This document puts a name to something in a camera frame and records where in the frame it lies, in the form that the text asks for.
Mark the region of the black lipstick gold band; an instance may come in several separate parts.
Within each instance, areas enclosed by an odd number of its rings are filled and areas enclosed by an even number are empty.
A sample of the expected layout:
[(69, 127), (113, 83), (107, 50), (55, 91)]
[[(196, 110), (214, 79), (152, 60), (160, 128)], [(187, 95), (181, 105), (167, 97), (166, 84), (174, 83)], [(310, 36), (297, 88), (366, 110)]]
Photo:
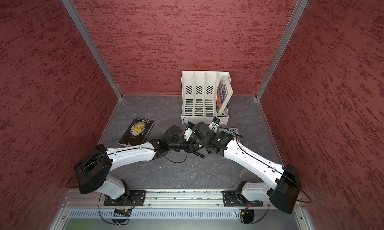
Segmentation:
[(198, 157), (200, 157), (200, 158), (202, 158), (202, 159), (205, 158), (205, 155), (203, 155), (203, 154), (201, 154), (201, 153), (199, 153), (199, 152), (193, 152), (193, 154), (196, 155), (196, 156), (198, 156)]

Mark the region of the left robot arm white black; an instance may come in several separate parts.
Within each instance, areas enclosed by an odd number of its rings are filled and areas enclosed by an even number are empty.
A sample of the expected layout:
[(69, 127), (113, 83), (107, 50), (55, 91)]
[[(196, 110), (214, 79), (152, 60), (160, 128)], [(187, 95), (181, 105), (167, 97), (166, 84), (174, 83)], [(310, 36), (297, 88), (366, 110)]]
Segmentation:
[(165, 158), (169, 151), (192, 154), (202, 147), (191, 138), (192, 133), (187, 129), (186, 140), (180, 127), (171, 126), (160, 139), (141, 145), (119, 149), (96, 145), (75, 165), (80, 193), (97, 192), (124, 205), (130, 201), (131, 192), (124, 180), (114, 178), (110, 172), (133, 163)]

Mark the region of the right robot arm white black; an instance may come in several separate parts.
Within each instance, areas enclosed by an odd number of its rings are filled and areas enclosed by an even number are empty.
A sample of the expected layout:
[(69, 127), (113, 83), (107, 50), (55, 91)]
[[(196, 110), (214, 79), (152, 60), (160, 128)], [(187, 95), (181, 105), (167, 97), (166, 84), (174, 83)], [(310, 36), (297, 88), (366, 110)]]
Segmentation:
[(192, 128), (200, 145), (207, 151), (232, 160), (260, 178), (265, 184), (245, 182), (240, 185), (240, 197), (249, 201), (270, 202), (278, 210), (291, 214), (301, 191), (299, 172), (291, 164), (274, 163), (242, 145), (226, 132), (216, 133), (216, 125), (200, 122)]

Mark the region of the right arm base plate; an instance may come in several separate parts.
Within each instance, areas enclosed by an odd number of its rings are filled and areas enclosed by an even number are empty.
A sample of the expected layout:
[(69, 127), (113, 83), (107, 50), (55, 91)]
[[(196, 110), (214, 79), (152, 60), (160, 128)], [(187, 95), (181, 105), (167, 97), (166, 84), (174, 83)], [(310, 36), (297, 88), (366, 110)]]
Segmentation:
[(262, 201), (248, 201), (241, 194), (236, 194), (235, 191), (222, 191), (223, 203), (225, 207), (262, 207)]

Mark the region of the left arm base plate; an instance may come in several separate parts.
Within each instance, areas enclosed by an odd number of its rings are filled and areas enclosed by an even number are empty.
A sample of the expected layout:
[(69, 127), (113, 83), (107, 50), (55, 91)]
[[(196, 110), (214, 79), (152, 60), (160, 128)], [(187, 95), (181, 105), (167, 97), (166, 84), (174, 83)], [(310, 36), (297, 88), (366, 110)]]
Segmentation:
[(123, 194), (116, 200), (106, 196), (104, 206), (107, 207), (142, 207), (146, 199), (145, 190), (130, 190), (127, 194)]

